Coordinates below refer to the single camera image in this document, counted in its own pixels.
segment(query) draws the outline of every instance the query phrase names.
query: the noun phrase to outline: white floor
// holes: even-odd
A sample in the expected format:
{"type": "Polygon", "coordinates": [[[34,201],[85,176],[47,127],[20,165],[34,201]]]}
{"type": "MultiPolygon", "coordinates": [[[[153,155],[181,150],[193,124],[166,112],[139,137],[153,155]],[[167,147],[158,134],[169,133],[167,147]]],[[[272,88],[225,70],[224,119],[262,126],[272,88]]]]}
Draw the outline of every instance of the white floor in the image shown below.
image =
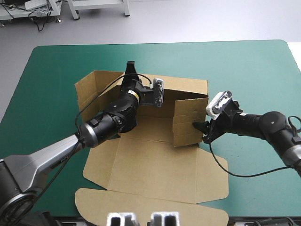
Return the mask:
{"type": "MultiPolygon", "coordinates": [[[[32,49],[39,45],[282,39],[301,42],[300,0],[153,0],[80,11],[63,2],[62,24],[38,33],[28,20],[0,28],[0,120],[32,49]]],[[[301,60],[301,46],[292,45],[301,60]]]]}

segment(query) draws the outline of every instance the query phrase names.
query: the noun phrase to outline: black cable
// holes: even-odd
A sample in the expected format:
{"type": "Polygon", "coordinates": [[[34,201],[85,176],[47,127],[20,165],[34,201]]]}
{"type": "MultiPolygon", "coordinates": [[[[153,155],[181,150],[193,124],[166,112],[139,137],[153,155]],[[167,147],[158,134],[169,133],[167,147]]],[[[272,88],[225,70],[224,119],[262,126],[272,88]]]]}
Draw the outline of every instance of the black cable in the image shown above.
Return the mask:
{"type": "Polygon", "coordinates": [[[275,172],[275,171],[278,171],[278,170],[292,169],[292,167],[290,167],[290,166],[285,166],[285,167],[280,167],[280,168],[272,169],[272,170],[269,170],[269,171],[266,171],[266,172],[257,173],[257,174],[253,174],[253,175],[239,175],[239,174],[231,173],[230,171],[226,170],[220,164],[220,162],[217,160],[215,154],[213,153],[211,144],[209,144],[209,147],[210,147],[210,152],[211,152],[212,156],[214,157],[214,160],[216,161],[216,163],[222,168],[223,171],[225,171],[226,173],[228,173],[228,174],[230,174],[230,175],[232,175],[234,177],[238,177],[238,178],[253,178],[253,177],[262,176],[262,175],[265,175],[265,174],[268,174],[268,173],[272,173],[272,172],[275,172]]]}
{"type": "Polygon", "coordinates": [[[290,126],[291,126],[292,129],[294,130],[294,137],[295,137],[295,136],[298,136],[298,133],[301,132],[301,129],[297,129],[297,128],[293,125],[293,123],[292,123],[292,121],[291,121],[291,118],[298,119],[300,123],[301,123],[301,119],[300,119],[299,117],[297,117],[297,116],[294,116],[294,115],[287,118],[288,123],[290,124],[290,126]]]}
{"type": "Polygon", "coordinates": [[[17,6],[9,6],[9,5],[7,5],[7,4],[5,4],[5,3],[1,3],[1,2],[0,2],[0,5],[6,6],[6,7],[8,7],[8,8],[17,8],[17,9],[20,9],[20,10],[23,10],[23,11],[27,11],[27,10],[24,9],[24,8],[20,8],[20,7],[17,7],[17,6]]]}
{"type": "Polygon", "coordinates": [[[51,11],[52,11],[52,8],[49,10],[49,12],[47,13],[47,15],[46,15],[46,19],[45,19],[45,21],[44,21],[44,23],[43,23],[43,26],[42,26],[42,28],[40,29],[40,27],[39,27],[39,25],[38,25],[38,23],[36,22],[36,21],[34,21],[34,24],[37,26],[37,28],[38,28],[38,31],[39,32],[41,32],[41,31],[43,31],[44,30],[44,26],[45,26],[45,24],[47,23],[47,21],[48,21],[48,17],[50,16],[50,14],[51,14],[51,11]]]}
{"type": "Polygon", "coordinates": [[[111,82],[106,88],[104,88],[97,96],[95,96],[80,112],[77,113],[76,117],[75,117],[75,126],[76,126],[76,129],[78,131],[79,134],[81,134],[80,132],[80,129],[79,129],[79,126],[78,126],[78,119],[79,119],[79,116],[84,112],[84,110],[86,110],[98,97],[100,97],[100,95],[102,93],[104,93],[111,85],[113,85],[115,82],[117,82],[119,79],[121,78],[124,78],[125,76],[127,75],[138,75],[138,76],[142,76],[144,78],[146,78],[150,84],[152,83],[151,80],[143,75],[143,74],[138,74],[138,73],[129,73],[129,74],[125,74],[125,75],[122,75],[122,76],[119,76],[117,79],[115,79],[113,82],[111,82]]]}

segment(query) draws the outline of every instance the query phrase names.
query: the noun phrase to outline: cardboard box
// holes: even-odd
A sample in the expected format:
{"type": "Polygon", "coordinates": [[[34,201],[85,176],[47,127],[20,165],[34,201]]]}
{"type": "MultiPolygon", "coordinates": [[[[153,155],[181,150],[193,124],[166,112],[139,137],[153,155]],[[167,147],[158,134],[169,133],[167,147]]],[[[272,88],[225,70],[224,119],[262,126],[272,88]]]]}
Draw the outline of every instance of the cardboard box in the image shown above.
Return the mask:
{"type": "MultiPolygon", "coordinates": [[[[94,71],[76,83],[79,108],[120,75],[94,71]]],[[[137,127],[91,149],[83,175],[108,191],[78,190],[75,201],[80,214],[105,225],[109,212],[135,212],[146,225],[152,212],[178,211],[184,226],[225,226],[228,215],[224,211],[195,205],[228,196],[228,175],[210,153],[198,148],[202,133],[192,126],[193,121],[205,120],[207,81],[147,76],[164,80],[163,106],[140,106],[137,127]]],[[[118,98],[121,82],[83,113],[84,121],[118,98]]]]}

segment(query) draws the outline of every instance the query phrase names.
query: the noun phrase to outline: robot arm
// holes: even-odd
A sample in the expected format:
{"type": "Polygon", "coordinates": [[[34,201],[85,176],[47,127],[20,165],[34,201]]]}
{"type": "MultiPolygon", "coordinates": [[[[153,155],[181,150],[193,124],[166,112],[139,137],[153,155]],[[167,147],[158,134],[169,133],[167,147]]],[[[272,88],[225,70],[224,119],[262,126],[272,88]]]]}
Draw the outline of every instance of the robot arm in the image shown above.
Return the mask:
{"type": "Polygon", "coordinates": [[[246,114],[232,100],[230,91],[220,92],[207,106],[210,122],[194,122],[193,126],[206,136],[203,141],[210,144],[225,133],[256,137],[266,140],[275,149],[283,163],[294,168],[301,176],[301,138],[300,130],[280,112],[264,115],[246,114]]]}
{"type": "Polygon", "coordinates": [[[163,81],[154,79],[151,86],[143,86],[134,62],[128,62],[119,99],[83,123],[77,133],[30,155],[10,155],[0,160],[0,226],[15,225],[46,187],[49,172],[72,154],[132,130],[137,125],[138,106],[161,107],[163,81]]]}

